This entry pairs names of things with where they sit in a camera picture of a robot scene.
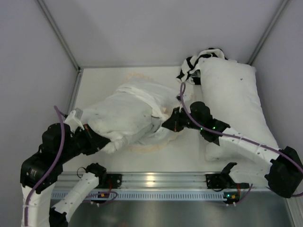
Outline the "grey cream ruffled pillowcase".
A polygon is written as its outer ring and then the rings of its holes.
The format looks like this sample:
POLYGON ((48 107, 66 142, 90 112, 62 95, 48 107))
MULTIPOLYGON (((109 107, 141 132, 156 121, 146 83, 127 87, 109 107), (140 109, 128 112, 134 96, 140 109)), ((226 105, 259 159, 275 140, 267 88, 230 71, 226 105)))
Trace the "grey cream ruffled pillowcase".
POLYGON ((154 81, 150 77, 133 73, 125 77, 123 84, 116 91, 134 95, 151 107, 152 110, 153 129, 130 145, 129 151, 142 154, 156 152, 166 147, 181 134, 161 126, 171 117, 173 109, 180 105, 176 99, 176 96, 180 95, 178 88, 171 88, 154 81))

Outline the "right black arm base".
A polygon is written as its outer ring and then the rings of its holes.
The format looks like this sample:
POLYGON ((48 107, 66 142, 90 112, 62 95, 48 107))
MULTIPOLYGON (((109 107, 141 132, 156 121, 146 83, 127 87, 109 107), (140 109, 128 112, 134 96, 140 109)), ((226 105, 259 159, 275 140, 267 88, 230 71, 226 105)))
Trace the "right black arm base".
POLYGON ((235 183, 229 176, 231 169, 236 165, 237 163, 230 162, 220 173, 206 174, 207 188, 216 192, 224 189, 248 189, 250 187, 248 183, 235 183))

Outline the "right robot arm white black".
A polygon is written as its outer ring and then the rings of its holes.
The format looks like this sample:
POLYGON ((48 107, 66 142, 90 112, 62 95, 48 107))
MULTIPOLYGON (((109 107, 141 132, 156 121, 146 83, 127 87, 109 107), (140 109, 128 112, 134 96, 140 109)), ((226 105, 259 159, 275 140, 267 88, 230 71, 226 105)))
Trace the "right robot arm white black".
POLYGON ((303 180, 303 164, 295 149, 272 148, 249 139, 229 124, 213 118, 203 102, 193 102, 189 110, 174 108, 162 126, 173 132, 184 128, 199 130, 211 144, 253 162, 252 166, 229 162, 221 171, 221 178, 227 185, 248 183, 267 187, 284 198, 297 196, 295 191, 303 180))

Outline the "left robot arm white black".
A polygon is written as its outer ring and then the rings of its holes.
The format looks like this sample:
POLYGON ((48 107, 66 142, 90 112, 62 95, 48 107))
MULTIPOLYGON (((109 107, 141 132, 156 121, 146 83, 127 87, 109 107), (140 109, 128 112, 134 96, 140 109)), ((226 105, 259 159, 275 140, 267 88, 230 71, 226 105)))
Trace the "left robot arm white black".
POLYGON ((104 184, 107 170, 98 163, 86 167, 84 175, 68 194, 51 206, 52 192, 63 165, 80 154, 101 151, 111 141, 95 133, 87 124, 71 131, 65 123, 55 123, 42 135, 38 151, 21 166, 23 227, 66 227, 88 194, 104 184))

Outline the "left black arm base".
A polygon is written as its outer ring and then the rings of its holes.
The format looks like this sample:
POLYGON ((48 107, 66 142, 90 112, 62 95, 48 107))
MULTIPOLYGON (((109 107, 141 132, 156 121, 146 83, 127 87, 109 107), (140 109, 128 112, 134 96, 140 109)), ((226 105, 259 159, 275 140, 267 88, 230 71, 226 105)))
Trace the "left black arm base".
POLYGON ((122 174, 107 174, 106 178, 101 180, 97 189, 118 189, 122 184, 122 174))

